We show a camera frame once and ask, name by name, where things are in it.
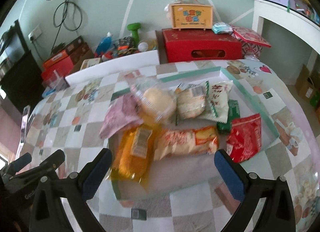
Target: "green object on floor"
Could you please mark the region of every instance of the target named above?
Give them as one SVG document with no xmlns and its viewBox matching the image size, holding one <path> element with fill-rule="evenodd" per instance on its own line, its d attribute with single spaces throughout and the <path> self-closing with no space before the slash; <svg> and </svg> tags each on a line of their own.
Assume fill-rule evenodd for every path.
<svg viewBox="0 0 320 232">
<path fill-rule="evenodd" d="M 229 134 L 231 131 L 231 122 L 233 119 L 237 119 L 240 117 L 240 109 L 239 103 L 237 100 L 229 100 L 229 112 L 228 112 L 228 120 L 226 123 L 217 123 L 217 129 L 219 134 Z"/>
<path fill-rule="evenodd" d="M 313 107 L 317 107 L 320 101 L 320 92 L 316 91 L 316 93 L 313 95 L 313 97 L 310 100 L 310 105 Z"/>
<path fill-rule="evenodd" d="M 138 29 L 141 28 L 141 24 L 140 23 L 132 23 L 127 25 L 127 29 L 129 31 L 131 31 L 132 33 L 132 38 L 134 40 L 134 45 L 137 48 L 138 47 L 138 43 L 140 41 L 139 35 L 138 35 Z"/>
</svg>

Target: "wall outlet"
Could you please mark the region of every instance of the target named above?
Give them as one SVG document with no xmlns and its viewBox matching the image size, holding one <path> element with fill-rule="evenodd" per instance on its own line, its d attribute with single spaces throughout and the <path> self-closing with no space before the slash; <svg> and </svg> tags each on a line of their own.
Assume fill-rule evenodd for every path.
<svg viewBox="0 0 320 232">
<path fill-rule="evenodd" d="M 39 25 L 37 25 L 36 28 L 32 30 L 28 35 L 28 39 L 31 41 L 31 37 L 33 37 L 33 40 L 36 40 L 41 34 L 42 34 L 41 28 Z"/>
</svg>

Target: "checkered tablecloth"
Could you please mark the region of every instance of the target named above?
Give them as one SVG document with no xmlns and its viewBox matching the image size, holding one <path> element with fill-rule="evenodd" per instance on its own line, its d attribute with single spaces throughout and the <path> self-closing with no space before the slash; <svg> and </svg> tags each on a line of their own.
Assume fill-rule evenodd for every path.
<svg viewBox="0 0 320 232">
<path fill-rule="evenodd" d="M 278 143 L 242 163 L 242 166 L 261 178 L 276 179 L 280 175 L 287 178 L 297 231 L 303 231 L 320 211 L 319 168 L 314 165 L 314 161 L 320 162 L 320 152 L 302 109 L 272 70 L 257 61 L 215 60 L 168 63 L 144 67 L 139 71 L 145 76 L 162 78 L 214 66 L 226 68 L 261 105 L 259 94 L 271 88 L 283 100 L 284 106 L 276 112 L 265 108 L 279 130 Z M 101 140 L 98 134 L 112 94 L 128 87 L 125 74 L 127 72 L 82 83 L 41 101 L 34 110 L 35 116 L 21 151 L 21 154 L 32 154 L 30 167 L 37 166 L 57 149 L 62 149 L 66 155 L 65 175 L 68 175 L 80 171 L 103 147 L 107 147 L 108 140 Z M 299 147 L 286 146 L 292 138 Z M 147 211 L 147 221 L 131 219 L 131 209 L 122 207 L 116 200 L 109 180 L 102 182 L 88 205 L 106 231 L 218 232 L 231 217 L 217 195 L 216 188 L 221 183 L 222 179 L 217 177 L 167 195 L 135 202 L 134 207 Z M 253 229 L 262 203 L 259 203 L 246 231 Z M 80 231 L 68 203 L 63 204 L 73 228 Z"/>
</svg>

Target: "green snack package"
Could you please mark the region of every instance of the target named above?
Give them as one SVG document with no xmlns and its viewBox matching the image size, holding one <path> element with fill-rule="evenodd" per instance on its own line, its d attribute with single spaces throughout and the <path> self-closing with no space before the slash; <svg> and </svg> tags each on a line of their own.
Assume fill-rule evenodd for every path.
<svg viewBox="0 0 320 232">
<path fill-rule="evenodd" d="M 237 100 L 229 100 L 228 121 L 226 123 L 217 123 L 217 129 L 219 134 L 229 134 L 231 131 L 231 122 L 233 119 L 240 117 L 239 103 Z"/>
</svg>

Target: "red heart print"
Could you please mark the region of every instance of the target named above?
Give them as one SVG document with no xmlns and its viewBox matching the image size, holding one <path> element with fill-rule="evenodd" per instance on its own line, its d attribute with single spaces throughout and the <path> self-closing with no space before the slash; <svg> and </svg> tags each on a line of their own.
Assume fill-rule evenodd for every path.
<svg viewBox="0 0 320 232">
<path fill-rule="evenodd" d="M 270 69 L 268 67 L 266 67 L 265 65 L 260 67 L 260 70 L 264 71 L 264 72 L 268 72 L 271 73 Z"/>
</svg>

